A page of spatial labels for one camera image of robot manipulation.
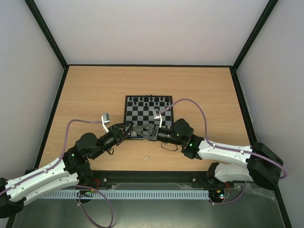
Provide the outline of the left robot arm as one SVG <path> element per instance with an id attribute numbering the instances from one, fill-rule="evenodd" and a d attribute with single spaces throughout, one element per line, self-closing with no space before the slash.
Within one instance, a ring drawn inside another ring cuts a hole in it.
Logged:
<path id="1" fill-rule="evenodd" d="M 89 160 L 111 152 L 113 146 L 120 145 L 127 138 L 132 127 L 132 121 L 114 124 L 100 138 L 85 133 L 73 147 L 63 149 L 60 157 L 44 167 L 18 178 L 1 178 L 0 217 L 13 216 L 24 206 L 53 191 L 89 184 L 93 178 Z"/>

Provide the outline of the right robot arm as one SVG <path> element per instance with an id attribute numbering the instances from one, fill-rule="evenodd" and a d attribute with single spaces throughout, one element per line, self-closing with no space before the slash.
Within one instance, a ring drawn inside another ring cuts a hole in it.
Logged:
<path id="1" fill-rule="evenodd" d="M 149 141 L 160 141 L 181 146 L 190 159 L 215 160 L 207 174 L 208 183 L 218 186 L 228 181 L 249 181 L 267 189 L 278 189 L 283 161 L 260 142 L 252 146 L 234 146 L 208 141 L 196 136 L 184 120 L 177 120 L 168 129 L 153 123 L 134 126 L 133 131 Z"/>

